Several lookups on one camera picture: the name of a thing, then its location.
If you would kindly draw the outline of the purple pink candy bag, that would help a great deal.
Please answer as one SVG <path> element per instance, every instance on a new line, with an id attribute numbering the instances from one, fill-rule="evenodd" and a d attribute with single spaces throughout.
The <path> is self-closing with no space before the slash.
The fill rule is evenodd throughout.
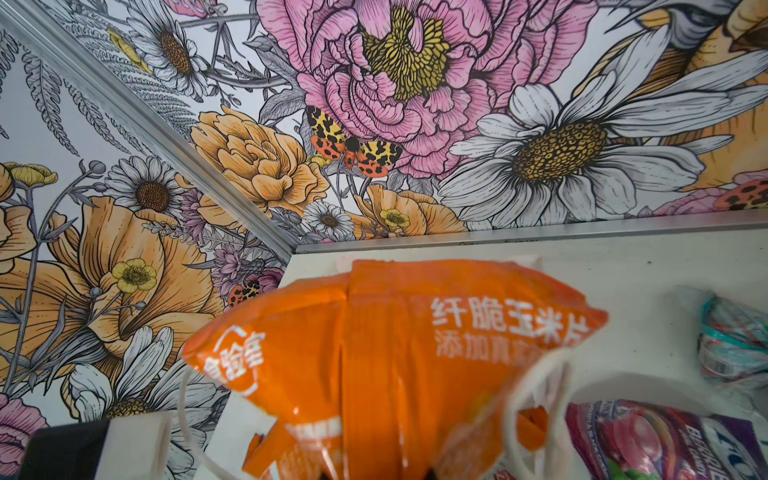
<path id="1" fill-rule="evenodd" d="M 572 444 L 593 479 L 765 479 L 748 420 L 630 400 L 571 403 Z"/>

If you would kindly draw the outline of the white green paper bag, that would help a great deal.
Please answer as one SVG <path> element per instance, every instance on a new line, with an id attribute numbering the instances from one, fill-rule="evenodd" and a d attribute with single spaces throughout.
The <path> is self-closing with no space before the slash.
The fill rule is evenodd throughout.
<path id="1" fill-rule="evenodd" d="M 558 475 L 527 457 L 557 450 L 567 351 L 450 332 L 274 346 L 186 346 L 196 371 L 277 418 L 310 467 L 334 479 L 475 479 L 500 457 L 520 479 Z"/>

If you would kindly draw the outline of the orange corn chips bag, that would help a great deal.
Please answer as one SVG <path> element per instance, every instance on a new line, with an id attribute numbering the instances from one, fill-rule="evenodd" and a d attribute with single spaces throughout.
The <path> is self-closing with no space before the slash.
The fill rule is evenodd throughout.
<path id="1" fill-rule="evenodd" d="M 275 418 L 257 479 L 565 479 L 571 357 L 607 321 L 512 262 L 358 260 L 238 304 L 182 356 Z"/>

